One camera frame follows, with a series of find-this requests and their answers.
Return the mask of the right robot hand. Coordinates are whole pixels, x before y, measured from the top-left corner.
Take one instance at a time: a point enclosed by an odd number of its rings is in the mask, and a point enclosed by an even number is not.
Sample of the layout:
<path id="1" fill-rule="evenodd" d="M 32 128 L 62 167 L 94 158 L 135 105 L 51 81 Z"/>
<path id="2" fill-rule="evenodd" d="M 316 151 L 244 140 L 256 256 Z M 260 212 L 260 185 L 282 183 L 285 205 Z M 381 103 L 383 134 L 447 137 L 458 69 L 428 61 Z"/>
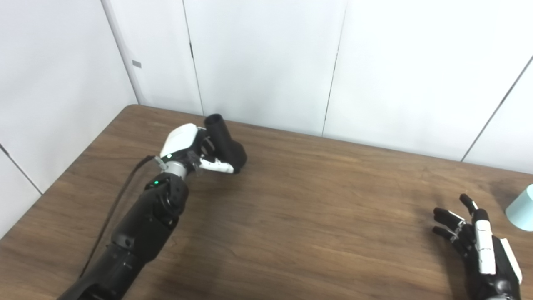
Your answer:
<path id="1" fill-rule="evenodd" d="M 435 207 L 440 224 L 432 232 L 449 241 L 465 269 L 465 289 L 470 300 L 521 300 L 522 272 L 508 239 L 493 234 L 488 212 L 468 195 L 459 196 L 471 221 Z"/>

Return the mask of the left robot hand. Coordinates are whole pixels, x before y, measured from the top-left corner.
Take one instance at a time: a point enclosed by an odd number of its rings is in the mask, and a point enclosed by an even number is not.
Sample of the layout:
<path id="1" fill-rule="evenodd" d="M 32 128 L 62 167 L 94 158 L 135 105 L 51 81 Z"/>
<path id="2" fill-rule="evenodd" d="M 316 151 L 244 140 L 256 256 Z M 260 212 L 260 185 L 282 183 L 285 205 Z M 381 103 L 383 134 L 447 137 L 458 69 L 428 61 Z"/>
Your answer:
<path id="1" fill-rule="evenodd" d="M 162 171 L 185 180 L 192 172 L 202 170 L 236 173 L 230 163 L 215 156 L 215 146 L 208 131 L 192 123 L 174 129 L 166 138 L 160 152 Z"/>

